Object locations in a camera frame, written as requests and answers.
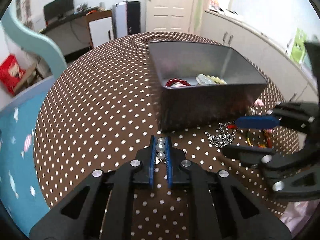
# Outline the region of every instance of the blue patterned fabric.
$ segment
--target blue patterned fabric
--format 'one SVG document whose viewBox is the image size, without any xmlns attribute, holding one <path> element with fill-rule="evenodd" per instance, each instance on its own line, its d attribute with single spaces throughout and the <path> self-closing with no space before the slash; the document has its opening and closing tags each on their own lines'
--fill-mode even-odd
<svg viewBox="0 0 320 240">
<path fill-rule="evenodd" d="M 50 210 L 33 161 L 33 132 L 46 94 L 35 96 L 0 118 L 0 199 L 27 236 Z"/>
</svg>

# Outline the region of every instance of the countertop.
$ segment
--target countertop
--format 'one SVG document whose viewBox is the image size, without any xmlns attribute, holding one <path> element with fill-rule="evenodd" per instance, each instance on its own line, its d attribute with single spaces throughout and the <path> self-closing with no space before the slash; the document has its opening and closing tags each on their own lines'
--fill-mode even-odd
<svg viewBox="0 0 320 240">
<path fill-rule="evenodd" d="M 273 39 L 269 38 L 268 36 L 266 36 L 265 34 L 263 34 L 262 32 L 258 31 L 257 29 L 255 29 L 254 27 L 244 23 L 244 22 L 240 22 L 234 18 L 225 16 L 223 14 L 217 13 L 217 12 L 213 12 L 213 11 L 209 11 L 209 10 L 205 10 L 206 13 L 210 13 L 213 14 L 215 16 L 221 17 L 223 19 L 226 19 L 227 21 L 230 21 L 234 24 L 239 25 L 240 27 L 248 30 L 249 32 L 255 34 L 256 36 L 258 36 L 259 38 L 261 38 L 262 40 L 264 40 L 266 43 L 268 43 L 270 46 L 272 46 L 274 49 L 276 49 L 283 57 L 285 57 L 295 68 L 298 69 L 298 71 L 301 73 L 301 75 L 303 76 L 303 78 L 308 82 L 308 85 L 310 85 L 310 87 L 313 89 L 313 91 L 318 94 L 318 89 L 315 86 L 315 81 L 309 76 L 307 75 L 307 73 L 305 73 L 302 69 L 301 69 L 301 65 L 293 62 L 290 57 L 287 55 L 287 53 L 285 52 L 285 48 L 283 48 L 281 45 L 279 45 L 276 41 L 274 41 Z"/>
</svg>

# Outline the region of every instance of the computer monitor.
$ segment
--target computer monitor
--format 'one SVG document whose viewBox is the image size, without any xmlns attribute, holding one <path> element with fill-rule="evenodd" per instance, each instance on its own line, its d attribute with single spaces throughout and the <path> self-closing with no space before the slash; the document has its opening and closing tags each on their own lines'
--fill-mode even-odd
<svg viewBox="0 0 320 240">
<path fill-rule="evenodd" d="M 68 11 L 74 10 L 73 0 L 55 0 L 44 6 L 44 19 L 46 22 L 55 17 L 63 16 Z"/>
</svg>

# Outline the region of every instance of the silver chain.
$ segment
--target silver chain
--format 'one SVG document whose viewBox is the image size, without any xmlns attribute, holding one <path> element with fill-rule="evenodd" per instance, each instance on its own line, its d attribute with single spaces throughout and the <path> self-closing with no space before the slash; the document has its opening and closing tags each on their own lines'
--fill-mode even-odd
<svg viewBox="0 0 320 240">
<path fill-rule="evenodd" d="M 234 122 L 219 123 L 219 133 L 217 135 L 211 135 L 208 132 L 205 134 L 208 137 L 209 142 L 216 148 L 222 148 L 225 145 L 231 144 L 235 138 L 236 132 L 238 129 L 233 129 L 232 133 L 229 133 L 227 130 L 224 131 L 224 127 L 227 128 L 229 124 L 235 124 Z"/>
</svg>

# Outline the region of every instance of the blue gripper pad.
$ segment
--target blue gripper pad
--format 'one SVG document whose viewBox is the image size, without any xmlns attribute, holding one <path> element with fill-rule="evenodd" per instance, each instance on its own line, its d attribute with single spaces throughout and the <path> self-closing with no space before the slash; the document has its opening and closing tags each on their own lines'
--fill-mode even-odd
<svg viewBox="0 0 320 240">
<path fill-rule="evenodd" d="M 150 160 L 150 173 L 149 173 L 149 184 L 151 188 L 153 187 L 153 172 L 155 170 L 155 165 L 156 165 L 156 137 L 153 137 L 152 155 Z"/>
<path fill-rule="evenodd" d="M 170 150 L 169 150 L 170 143 L 169 143 L 167 137 L 164 139 L 164 141 L 165 141 L 165 165 L 167 168 L 167 183 L 168 183 L 168 187 L 171 188 L 171 186 L 172 186 L 172 164 L 171 164 Z"/>
<path fill-rule="evenodd" d="M 245 129 L 271 129 L 278 125 L 279 118 L 270 115 L 241 116 L 236 120 L 236 126 Z"/>
</svg>

